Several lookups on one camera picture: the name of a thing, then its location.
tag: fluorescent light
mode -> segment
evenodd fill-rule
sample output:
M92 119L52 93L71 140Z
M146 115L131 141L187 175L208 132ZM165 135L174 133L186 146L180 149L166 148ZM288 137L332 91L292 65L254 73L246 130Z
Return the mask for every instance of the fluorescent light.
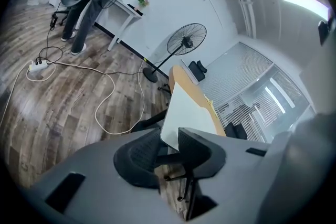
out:
M270 79L271 83L275 86L275 88L278 89L278 91L282 94L283 97L285 97L286 101L289 103L291 108L295 108L295 105L293 101L290 99L288 94L283 90L283 88L273 79Z
M278 105L279 109L282 111L283 114L285 114L285 110L283 109L282 105L278 101L278 99L274 96L274 94L267 88L265 87L265 90L268 92L268 94L273 98L273 100L276 102Z
M317 0L284 0L304 7L328 20L328 8Z

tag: fan stand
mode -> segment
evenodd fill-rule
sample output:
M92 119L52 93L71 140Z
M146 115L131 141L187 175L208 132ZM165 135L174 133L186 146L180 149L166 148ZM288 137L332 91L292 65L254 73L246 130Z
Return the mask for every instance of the fan stand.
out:
M183 47L184 43L182 42L181 45L172 53L170 54L158 67L156 67L153 71L146 67L144 68L142 71L143 71L143 74L145 75L145 77L150 81L150 82L153 82L153 83L156 83L157 82L157 76L155 74L155 72L158 71L158 69L165 63L167 62L172 56L174 56L175 53L177 53L182 47Z

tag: power strip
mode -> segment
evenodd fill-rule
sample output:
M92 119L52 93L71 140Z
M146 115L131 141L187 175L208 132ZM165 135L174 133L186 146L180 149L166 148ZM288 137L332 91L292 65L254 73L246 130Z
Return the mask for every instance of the power strip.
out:
M39 70L43 70L46 69L48 67L47 61L43 60L43 61L36 61L31 63L31 65L29 65L29 72L36 72Z

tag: white cable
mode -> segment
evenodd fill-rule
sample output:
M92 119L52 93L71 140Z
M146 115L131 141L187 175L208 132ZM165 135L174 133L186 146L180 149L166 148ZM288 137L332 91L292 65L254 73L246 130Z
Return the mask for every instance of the white cable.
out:
M2 125L2 121L4 120L4 117L5 117L5 114L6 114L6 110L7 110L8 104L9 104L9 101L11 100L12 93L13 93L13 91L14 91L14 87L15 87L17 78L19 77L21 71L25 68L25 66L26 66L27 64L31 63L31 62L32 62L32 61L26 62L26 63L21 67L20 71L18 72L18 74L17 74L17 76L16 76L16 79L15 79L15 81L14 81L12 90L10 91L11 93L9 94L9 98L8 98L8 101L7 101L7 104L6 104L6 107L5 107L4 114L2 115L2 119L1 119L1 122L0 122L0 127L1 127L1 125Z
M141 116L140 116L140 118L139 118L139 120L132 126L132 128L130 128L129 130L127 130L127 131L125 131L125 132L122 132L122 133L110 133L110 132L108 132L103 126L101 126L101 124L99 123L99 121L98 121L98 119L97 119L97 112L98 112L98 109L100 108L100 106L107 100L107 99L109 99L110 97L111 97L111 95L114 93L114 91L115 91L115 88L116 88L116 85L114 84L114 81L113 81L113 79L108 75L108 74L106 74L110 79L111 79L111 81L112 81L112 83L113 83L113 86L114 86L114 89L113 89L113 91L99 104L99 106L97 107L97 109L96 109L96 112L95 112L95 119L96 119L96 122L99 124L99 126L105 131L105 132L107 132L108 134L113 134L113 135L117 135L117 134L125 134L125 133L128 133L128 132L130 132L133 128L134 128L134 126L136 126L137 125L137 123L139 123L140 121L141 121L141 118L142 118L142 115L143 115L143 112L144 112L144 110L145 110L145 95L144 95L144 93L143 93L143 91L142 91L142 87L141 87L141 83L140 83L140 78L139 78L139 74L140 74L140 70L141 70L141 68L142 68L142 65L143 65L143 63L144 63L144 61L141 63L141 66L140 66L140 68L139 68L139 73L138 73L138 83L139 83L139 86L140 86L140 90L141 90L141 93L142 93L142 95L143 95L143 109L142 109L142 112L141 112Z
M10 95L9 95L9 98L8 98L8 101L7 101L7 104L6 104L6 108L5 108L5 111L4 111L4 114L3 114L3 116L2 116L2 119L1 119L1 122L0 122L0 127L1 127L1 125L2 125L2 121L4 120L4 117L5 117L5 113L6 113L6 110L7 110L7 107L8 107L8 104L9 104L9 101L10 101L10 99L11 99L11 97L12 97L12 93L13 93L13 91L14 91L14 87L15 87L15 84L16 84L16 81L17 81L17 78L19 77L19 75L20 75L20 73L21 73L21 71L25 68L25 66L27 65L27 64L29 64L29 63L31 63L32 61L29 61L29 62L27 62L24 66L22 66L22 68L20 69L20 71L18 72L18 74L17 74L17 76L16 76L16 79L15 79L15 81L14 81L14 84L13 84L13 87L12 87L12 90L11 90L11 93L10 93ZM54 73L55 73L55 70L56 70L56 65L53 63L53 62L48 62L48 63L52 63L53 65L54 65L54 70L52 71L52 73L50 74L50 76L48 76L46 79L43 79L43 80L33 80L33 79L30 79L29 77L28 77L28 73L29 73L29 68L28 68L28 70L27 70L27 72L26 72L26 78L28 79L28 80L30 80L30 81L33 81L33 82L43 82L43 81L46 81L46 80L48 80ZM94 68L90 68L90 67L83 67L83 66L77 66L77 65L72 65L72 64L70 64L70 63L64 63L64 62L56 62L56 63L59 63L59 64L61 64L61 65L64 65L64 66L70 66L70 67L78 67L78 68L82 68L82 69L88 69L88 70L92 70L92 71L96 71L96 72L98 72L98 73L101 73L102 75L106 75L106 76L108 76L109 77L109 79L112 81L112 84L113 84L113 91L99 104L99 106L97 107L97 109L96 109L96 111L95 111L95 120L96 120L96 122L98 123L98 125L105 131L105 132L107 132L108 134L112 134L112 135L118 135L118 134L125 134L125 133L128 133L128 132L130 132L140 121L141 121L141 119L142 119L142 116L143 116L143 112L144 112L144 110L145 110L145 95L144 95L144 93L143 93L143 91L142 91L142 87L141 87L141 83L140 83L140 77L139 77L139 74L140 74L140 70L141 70L141 68L142 68L142 65L143 65L143 63L144 63L144 61L142 61L142 63L141 63L141 66L140 66L140 68L139 68L139 72L138 72L138 83L139 83L139 86L140 86L140 90L141 90L141 93L142 93L142 96L143 96L143 109L142 109L142 112L141 112L141 116L140 116L140 118L139 118L139 120L132 126L132 128L130 128L129 130L127 130L127 131L125 131L125 132L121 132L121 133L110 133L109 131L107 131L100 123L99 123L99 121L98 121L98 119L97 119L97 112L98 112L98 110L99 110L99 108L101 107L101 105L107 100L107 99L109 99L112 95L113 95L113 93L114 93L114 91L115 91L115 88L116 88L116 85L115 85L115 83L114 83L114 80L110 77L110 75L108 75L107 73L104 73L104 72L101 72L101 71L99 71L99 70L97 70L97 69L94 69Z

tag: small plant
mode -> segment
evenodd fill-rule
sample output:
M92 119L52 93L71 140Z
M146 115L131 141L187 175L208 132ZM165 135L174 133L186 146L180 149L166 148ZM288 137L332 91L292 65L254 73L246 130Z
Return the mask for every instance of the small plant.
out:
M141 7L144 7L144 8L149 5L149 1L148 0L138 0L138 2L139 2L139 5Z

